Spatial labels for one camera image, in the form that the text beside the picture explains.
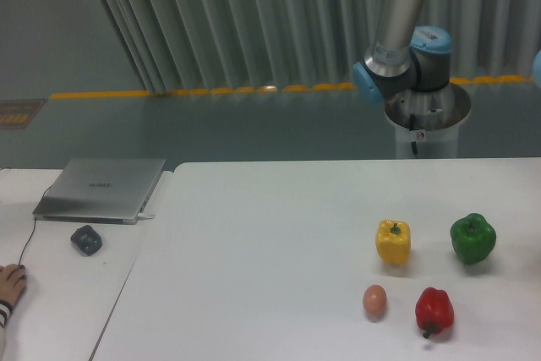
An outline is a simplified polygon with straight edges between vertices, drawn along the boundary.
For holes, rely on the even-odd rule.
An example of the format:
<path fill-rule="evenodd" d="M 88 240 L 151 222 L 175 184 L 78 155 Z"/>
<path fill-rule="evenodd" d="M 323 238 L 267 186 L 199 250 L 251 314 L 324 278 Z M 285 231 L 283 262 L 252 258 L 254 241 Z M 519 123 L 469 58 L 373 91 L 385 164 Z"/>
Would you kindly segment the person's hand on mouse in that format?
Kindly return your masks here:
<path fill-rule="evenodd" d="M 0 274 L 0 297 L 13 306 L 17 305 L 22 294 L 19 291 L 18 280 L 22 272 L 18 264 L 10 264 L 1 267 Z"/>

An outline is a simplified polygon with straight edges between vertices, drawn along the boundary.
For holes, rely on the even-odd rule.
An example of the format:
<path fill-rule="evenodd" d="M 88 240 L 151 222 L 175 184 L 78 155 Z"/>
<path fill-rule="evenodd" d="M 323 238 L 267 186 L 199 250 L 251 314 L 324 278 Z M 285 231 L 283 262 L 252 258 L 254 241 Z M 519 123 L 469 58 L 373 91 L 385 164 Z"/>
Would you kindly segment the striped sleeve forearm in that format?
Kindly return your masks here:
<path fill-rule="evenodd" d="M 3 359 L 6 346 L 6 324 L 8 323 L 13 306 L 5 300 L 0 301 L 0 359 Z"/>

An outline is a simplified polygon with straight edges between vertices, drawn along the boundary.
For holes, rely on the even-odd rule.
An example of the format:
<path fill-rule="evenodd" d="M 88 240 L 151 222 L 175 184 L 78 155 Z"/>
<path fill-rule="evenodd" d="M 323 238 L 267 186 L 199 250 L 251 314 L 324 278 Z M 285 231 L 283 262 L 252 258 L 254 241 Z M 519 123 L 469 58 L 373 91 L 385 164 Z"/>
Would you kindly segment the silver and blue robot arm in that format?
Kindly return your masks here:
<path fill-rule="evenodd" d="M 459 0 L 449 17 L 459 25 L 456 57 L 444 30 L 418 26 L 424 1 L 384 0 L 374 39 L 352 68 L 365 99 L 440 90 L 451 70 L 540 76 L 540 0 Z"/>

